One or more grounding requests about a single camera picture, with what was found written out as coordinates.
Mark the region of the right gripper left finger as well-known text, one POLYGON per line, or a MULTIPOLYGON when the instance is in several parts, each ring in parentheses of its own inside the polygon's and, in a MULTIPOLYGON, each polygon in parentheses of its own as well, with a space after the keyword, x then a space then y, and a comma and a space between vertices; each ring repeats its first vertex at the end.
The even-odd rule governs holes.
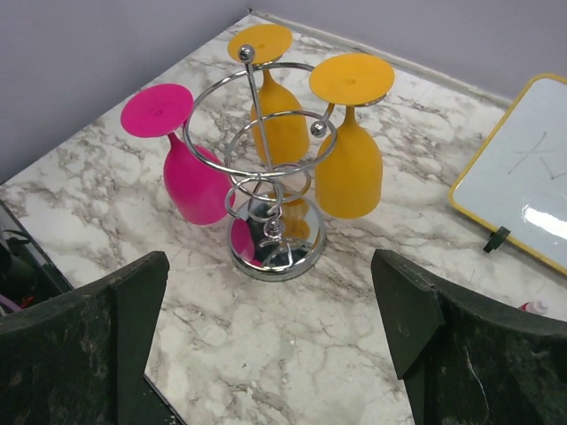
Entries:
POLYGON ((144 379, 169 262, 152 251, 1 319, 3 424, 165 424, 144 379))

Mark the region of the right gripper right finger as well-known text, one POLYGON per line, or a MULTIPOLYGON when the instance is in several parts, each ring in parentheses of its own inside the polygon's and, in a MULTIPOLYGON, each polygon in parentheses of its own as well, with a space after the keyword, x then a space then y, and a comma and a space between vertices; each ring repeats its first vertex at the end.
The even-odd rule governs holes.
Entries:
POLYGON ((371 275, 417 424, 564 424, 566 324, 377 249, 371 275))

